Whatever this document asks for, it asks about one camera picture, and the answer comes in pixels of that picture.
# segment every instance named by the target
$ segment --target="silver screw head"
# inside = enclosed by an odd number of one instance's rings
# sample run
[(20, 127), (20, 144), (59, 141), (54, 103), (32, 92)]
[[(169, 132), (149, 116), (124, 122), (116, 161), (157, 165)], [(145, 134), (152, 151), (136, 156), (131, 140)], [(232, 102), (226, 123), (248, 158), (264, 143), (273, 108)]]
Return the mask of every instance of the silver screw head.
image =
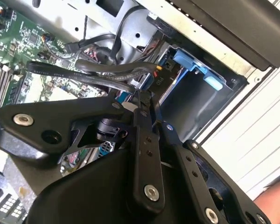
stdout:
[(173, 131), (173, 127), (171, 125), (167, 125), (167, 128), (170, 130), (170, 131)]
[(15, 115), (13, 120), (14, 120), (14, 123), (16, 123), (17, 125), (25, 126), (25, 127), (33, 125), (33, 122), (34, 122), (34, 120), (31, 116), (24, 114), (24, 113), (19, 113), (19, 114)]
[(218, 216), (216, 215), (216, 213), (212, 209), (207, 208), (205, 210), (205, 214), (206, 214), (207, 218), (211, 221), (211, 223), (213, 223), (213, 224), (218, 224), (219, 223)]
[(147, 113), (145, 111), (140, 112), (144, 117), (147, 117)]
[(160, 198), (159, 191), (153, 185), (146, 185), (144, 187), (144, 194), (153, 202), (158, 201)]
[(116, 103), (112, 103), (112, 106), (115, 107), (116, 109), (120, 108), (120, 106), (118, 104), (116, 104)]
[(192, 142), (192, 147), (194, 148), (194, 149), (198, 149), (198, 145), (195, 143), (195, 142)]
[(257, 218), (260, 220), (260, 222), (261, 222), (262, 224), (266, 224), (265, 219), (264, 219), (260, 214), (257, 214), (256, 216), (257, 216)]

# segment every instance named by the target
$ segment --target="black mechanical arm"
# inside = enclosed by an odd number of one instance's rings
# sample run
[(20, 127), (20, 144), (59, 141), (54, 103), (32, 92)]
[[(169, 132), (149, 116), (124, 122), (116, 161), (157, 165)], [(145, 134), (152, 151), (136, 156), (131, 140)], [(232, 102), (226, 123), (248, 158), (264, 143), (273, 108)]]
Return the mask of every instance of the black mechanical arm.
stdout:
[[(111, 97), (0, 109), (3, 174), (30, 208), (27, 224), (269, 224), (195, 141), (181, 143), (149, 92), (133, 112)], [(115, 142), (112, 153), (61, 178), (58, 163)]]

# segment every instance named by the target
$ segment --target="motherboard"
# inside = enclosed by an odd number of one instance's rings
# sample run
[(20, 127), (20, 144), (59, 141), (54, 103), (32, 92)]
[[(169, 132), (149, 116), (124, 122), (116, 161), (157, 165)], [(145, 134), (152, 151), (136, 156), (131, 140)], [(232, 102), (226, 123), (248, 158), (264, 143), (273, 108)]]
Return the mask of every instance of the motherboard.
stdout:
[[(64, 42), (52, 37), (48, 51), (42, 36), (48, 33), (20, 13), (0, 2), (0, 107), (16, 103), (31, 103), (103, 96), (95, 87), (61, 77), (48, 77), (26, 71), (28, 61), (46, 62), (75, 70), (78, 57), (64, 50)], [(62, 60), (58, 56), (68, 56)]]

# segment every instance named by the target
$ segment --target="blue drive bay latch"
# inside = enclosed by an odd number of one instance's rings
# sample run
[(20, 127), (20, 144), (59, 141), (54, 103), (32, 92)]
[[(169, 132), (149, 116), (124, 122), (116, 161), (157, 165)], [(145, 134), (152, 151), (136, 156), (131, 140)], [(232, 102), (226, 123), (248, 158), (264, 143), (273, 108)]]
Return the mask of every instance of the blue drive bay latch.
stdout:
[(209, 68), (203, 66), (201, 63), (199, 63), (197, 60), (184, 53), (182, 50), (178, 50), (176, 52), (176, 54), (173, 57), (173, 60), (187, 69), (186, 72), (182, 74), (181, 78), (188, 71), (193, 71), (197, 69), (204, 74), (203, 80), (207, 82), (215, 90), (219, 91), (223, 88), (223, 85), (225, 84), (224, 80), (220, 79), (212, 71), (210, 71)]

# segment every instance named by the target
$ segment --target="green circuit board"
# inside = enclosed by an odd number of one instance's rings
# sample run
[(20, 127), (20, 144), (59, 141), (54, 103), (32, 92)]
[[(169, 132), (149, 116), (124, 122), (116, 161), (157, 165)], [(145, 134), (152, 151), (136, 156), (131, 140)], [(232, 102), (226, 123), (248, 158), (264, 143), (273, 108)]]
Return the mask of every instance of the green circuit board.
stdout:
[[(39, 78), (39, 75), (33, 75), (26, 71), (26, 63), (28, 61), (45, 62), (69, 70), (75, 70), (77, 57), (70, 60), (62, 60), (50, 54), (42, 42), (42, 35), (47, 33), (42, 27), (0, 1), (0, 63), (5, 65), (5, 69), (7, 68), (8, 70), (6, 74), (0, 68), (0, 77), (10, 76), (8, 77), (10, 78), (9, 85), (5, 85), (4, 92), (6, 94), (0, 106), (48, 101), (54, 88), (61, 88), (67, 93), (72, 93), (76, 98), (102, 95), (101, 91), (82, 83), (73, 83), (73, 81), (68, 79), (61, 80), (55, 77), (52, 77), (52, 81), (44, 82), (47, 80), (47, 77), (41, 76)], [(57, 37), (53, 41), (47, 42), (47, 45), (58, 56), (71, 56), (66, 54), (64, 42)], [(82, 53), (79, 57), (88, 60), (87, 56)], [(29, 98), (30, 101), (27, 101), (26, 96), (35, 91), (35, 88), (31, 87), (31, 85), (33, 82), (35, 83), (36, 79), (42, 85), (42, 90), (38, 90), (40, 96), (33, 100)]]
[[(0, 2), (0, 10), (5, 10), (9, 16), (0, 15), (0, 62), (8, 64), (13, 70), (24, 70), (27, 61), (43, 61), (62, 66), (62, 62), (50, 56), (41, 41), (41, 36), (46, 33), (20, 13), (8, 8)], [(49, 43), (55, 52), (64, 52), (64, 44), (55, 38)]]

